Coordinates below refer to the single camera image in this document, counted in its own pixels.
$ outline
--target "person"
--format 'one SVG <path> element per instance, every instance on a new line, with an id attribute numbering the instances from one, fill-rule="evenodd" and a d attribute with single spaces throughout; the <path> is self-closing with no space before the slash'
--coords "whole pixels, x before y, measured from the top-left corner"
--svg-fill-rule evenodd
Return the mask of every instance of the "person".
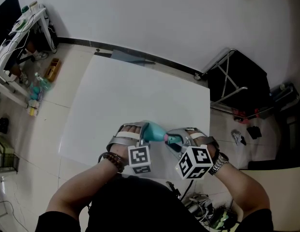
<path id="1" fill-rule="evenodd" d="M 140 127 L 121 131 L 140 133 Z M 201 145 L 202 137 L 194 139 Z M 216 149 L 208 145 L 210 156 Z M 127 146 L 113 144 L 110 152 L 128 159 Z M 167 187 L 144 178 L 120 177 L 112 161 L 94 167 L 64 183 L 53 195 L 46 213 L 39 216 L 36 232 L 80 231 L 79 214 L 91 203 L 87 232 L 105 230 L 207 231 Z M 251 177 L 225 163 L 215 174 L 243 210 L 236 232 L 272 231 L 270 201 L 263 187 Z"/>
<path id="2" fill-rule="evenodd" d="M 33 43 L 33 40 L 31 40 L 31 38 L 33 38 L 33 33 L 30 32 L 29 38 L 30 40 L 28 40 L 27 45 L 26 45 L 26 50 L 33 55 L 33 57 L 35 58 L 35 60 L 42 60 L 42 59 L 46 59 L 48 57 L 48 53 L 47 52 L 38 52 L 36 50 L 36 47 Z M 26 37 L 24 39 L 22 39 L 20 41 L 20 43 L 18 44 L 18 47 L 23 46 L 25 43 Z M 21 71 L 20 66 L 17 64 L 16 62 L 16 58 L 18 57 L 18 55 L 20 54 L 19 51 L 13 51 L 11 56 L 9 57 L 6 66 L 4 68 L 5 71 L 9 71 L 11 74 L 17 76 L 19 78 L 19 82 L 22 84 L 24 83 L 25 85 L 28 84 L 28 77 L 27 75 Z"/>

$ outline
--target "black electronic device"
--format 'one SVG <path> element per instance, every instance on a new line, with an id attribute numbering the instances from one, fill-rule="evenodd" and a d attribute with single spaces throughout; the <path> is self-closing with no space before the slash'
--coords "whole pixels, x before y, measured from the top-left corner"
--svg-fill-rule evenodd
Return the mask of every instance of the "black electronic device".
<path id="1" fill-rule="evenodd" d="M 22 15 L 19 0 L 5 0 L 0 5 L 0 45 L 9 43 L 15 36 L 15 32 L 11 32 L 16 21 Z"/>

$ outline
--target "wristwatch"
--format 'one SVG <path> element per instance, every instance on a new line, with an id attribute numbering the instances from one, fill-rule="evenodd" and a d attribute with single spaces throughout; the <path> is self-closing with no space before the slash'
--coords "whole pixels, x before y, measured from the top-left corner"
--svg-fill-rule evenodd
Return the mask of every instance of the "wristwatch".
<path id="1" fill-rule="evenodd" d="M 209 173 L 211 175 L 214 175 L 227 162 L 228 162 L 227 155 L 223 154 L 222 152 L 219 152 L 218 159 L 216 160 L 216 162 L 214 163 L 214 165 L 212 166 L 212 168 L 210 168 Z"/>

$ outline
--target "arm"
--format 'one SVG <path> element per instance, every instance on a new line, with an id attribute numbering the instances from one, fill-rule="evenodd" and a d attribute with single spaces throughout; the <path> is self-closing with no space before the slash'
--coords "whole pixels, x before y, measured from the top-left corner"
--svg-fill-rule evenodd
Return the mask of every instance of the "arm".
<path id="1" fill-rule="evenodd" d="M 140 128 L 126 126 L 121 131 L 139 133 Z M 127 146 L 114 144 L 110 151 L 126 160 L 128 159 Z M 107 159 L 102 160 L 94 167 L 64 183 L 51 198 L 47 212 L 59 211 L 79 220 L 81 210 L 92 201 L 97 191 L 114 177 L 117 172 L 118 169 L 113 163 Z"/>
<path id="2" fill-rule="evenodd" d="M 201 145 L 201 138 L 194 139 L 196 145 Z M 208 151 L 213 158 L 215 147 L 208 145 Z M 270 201 L 264 188 L 254 179 L 236 169 L 230 163 L 224 164 L 215 176 L 223 182 L 236 204 L 243 210 L 243 218 L 260 209 L 269 209 Z"/>

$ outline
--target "table leg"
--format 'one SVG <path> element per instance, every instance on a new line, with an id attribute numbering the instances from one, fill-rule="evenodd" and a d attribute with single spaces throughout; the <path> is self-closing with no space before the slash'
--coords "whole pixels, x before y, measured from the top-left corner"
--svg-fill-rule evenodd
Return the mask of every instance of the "table leg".
<path id="1" fill-rule="evenodd" d="M 50 46 L 50 49 L 53 53 L 56 53 L 57 52 L 57 49 L 56 47 L 54 46 L 54 43 L 51 39 L 51 36 L 50 36 L 50 33 L 49 33 L 49 30 L 48 30 L 48 25 L 46 24 L 45 22 L 45 17 L 44 17 L 44 13 L 41 14 L 40 16 L 40 19 L 39 19 L 39 24 L 42 26 L 42 30 L 45 34 L 45 38 L 47 39 L 47 42 Z"/>
<path id="2" fill-rule="evenodd" d="M 16 83 L 15 81 L 11 82 L 9 80 L 10 79 L 9 76 L 4 71 L 0 71 L 0 77 L 2 79 L 4 79 L 5 81 L 7 81 L 11 87 L 13 87 L 15 90 L 19 91 L 22 95 L 24 95 L 27 98 L 30 97 L 30 94 L 23 87 L 21 87 L 18 83 Z"/>
<path id="3" fill-rule="evenodd" d="M 23 100 L 21 100 L 15 94 L 10 92 L 10 90 L 1 83 L 0 83 L 0 93 L 3 94 L 4 96 L 8 97 L 9 99 L 13 100 L 14 102 L 18 103 L 20 106 L 23 106 L 25 108 L 28 107 L 28 105 Z"/>

